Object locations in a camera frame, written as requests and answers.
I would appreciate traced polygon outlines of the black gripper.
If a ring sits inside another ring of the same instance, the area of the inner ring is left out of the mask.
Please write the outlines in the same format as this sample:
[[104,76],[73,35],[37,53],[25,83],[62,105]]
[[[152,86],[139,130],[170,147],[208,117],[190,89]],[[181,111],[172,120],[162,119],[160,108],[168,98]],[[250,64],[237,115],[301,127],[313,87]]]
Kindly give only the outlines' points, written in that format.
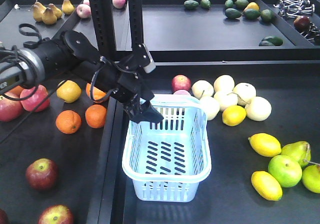
[[119,62],[113,64],[119,72],[116,78],[116,97],[122,95],[119,101],[123,104],[125,112],[130,116],[130,120],[135,123],[151,122],[159,123],[164,118],[151,104],[150,100],[154,94],[144,83],[140,71],[151,73],[155,68],[155,62],[147,46],[138,44],[132,53]]

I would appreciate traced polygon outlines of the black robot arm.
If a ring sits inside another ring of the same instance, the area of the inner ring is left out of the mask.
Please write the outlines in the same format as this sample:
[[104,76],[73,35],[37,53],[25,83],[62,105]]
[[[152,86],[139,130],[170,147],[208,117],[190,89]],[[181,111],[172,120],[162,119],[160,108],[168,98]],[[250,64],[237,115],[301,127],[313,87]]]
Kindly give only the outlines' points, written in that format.
[[65,72],[71,72],[120,102],[129,119],[135,123],[163,120],[151,105],[154,97],[139,71],[155,69],[147,47],[140,43],[132,53],[114,62],[100,55],[89,40],[74,30],[63,32],[58,39],[25,43],[0,52],[0,92],[5,94],[17,86],[30,89]]

